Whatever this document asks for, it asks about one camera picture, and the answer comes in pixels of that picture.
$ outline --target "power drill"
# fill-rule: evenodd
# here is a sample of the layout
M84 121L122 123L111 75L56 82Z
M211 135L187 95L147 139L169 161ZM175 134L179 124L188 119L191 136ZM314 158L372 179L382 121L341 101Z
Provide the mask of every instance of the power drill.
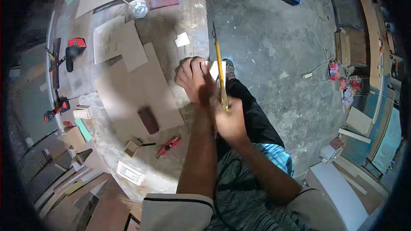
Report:
M51 111L47 111L45 114L44 114L44 121L45 122L50 122L50 121L52 121L53 119L54 119L54 116L56 115L56 114L59 114L60 112L66 112L66 111L68 111L68 110L70 110L70 104L69 104L69 100L66 98L66 97L63 97L63 98L60 98L58 101L57 101L57 107L56 108L54 108L53 110L51 110Z

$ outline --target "black pants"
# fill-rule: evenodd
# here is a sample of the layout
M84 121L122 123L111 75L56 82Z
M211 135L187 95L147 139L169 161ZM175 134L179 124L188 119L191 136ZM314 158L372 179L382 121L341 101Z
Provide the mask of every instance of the black pants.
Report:
M252 143L277 144L284 147L284 143L271 125L267 116L258 105L250 91L237 79L231 79L226 84L227 94L241 99L247 136ZM217 157L220 161L231 147L220 136L217 137Z

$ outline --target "wooden workbench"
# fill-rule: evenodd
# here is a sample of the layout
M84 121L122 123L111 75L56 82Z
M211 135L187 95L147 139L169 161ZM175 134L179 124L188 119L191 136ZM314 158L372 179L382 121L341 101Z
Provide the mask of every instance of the wooden workbench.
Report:
M130 158L124 153L126 145L119 140L116 131L112 128L111 121L96 91L94 81L121 57L96 65L93 52L93 32L96 27L119 15L125 15L126 22L130 21L132 16L126 5L121 4L94 15L89 12L75 19L78 4L79 0L73 1L68 6L64 0L57 0L49 26L49 48L52 48L53 39L61 38L60 57L64 56L66 43L71 38L84 38L87 44L87 49L83 55L75 60L73 72L68 73L65 67L59 68L59 96L78 97L81 105L92 107L93 119L85 121L85 124L93 136L96 150L110 173L131 199L141 201L146 193L174 193L187 151L188 127L192 111L187 95L181 87L174 83L173 79L180 60L189 56L208 58L205 0L180 0L180 4L177 6L151 10L145 18L135 19L142 44L152 42L154 45L167 83L185 120L185 125L158 132L156 134L157 145L141 148L138 156L134 158ZM178 34L183 32L187 33L190 44L177 48L174 40ZM49 87L49 94L53 95L55 100L51 87ZM72 116L68 114L60 116L60 122L72 120ZM167 157L157 160L155 154L161 147L161 143L174 135L181 136L182 143L170 151ZM141 186L137 186L116 174L119 160L146 174L145 181Z

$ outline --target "hand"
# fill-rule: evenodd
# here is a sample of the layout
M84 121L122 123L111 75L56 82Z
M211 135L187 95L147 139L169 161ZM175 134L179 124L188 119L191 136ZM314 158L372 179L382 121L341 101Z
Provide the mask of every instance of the hand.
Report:
M247 131L245 130L243 102L241 99L229 99L229 111L225 111L217 98L212 98L212 106L214 110L215 124L220 136L229 143L230 146L235 146L242 141L249 141Z
M184 88L193 104L209 104L210 95L213 90L213 80L208 73L207 65L203 58L187 58L178 67L174 81L177 85Z

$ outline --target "sandal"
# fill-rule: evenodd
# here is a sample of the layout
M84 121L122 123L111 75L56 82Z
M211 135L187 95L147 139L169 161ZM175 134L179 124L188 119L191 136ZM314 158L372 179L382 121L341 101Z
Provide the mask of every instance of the sandal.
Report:
M235 79L235 73L234 73L234 64L230 59L223 59L224 62L226 62L226 82Z

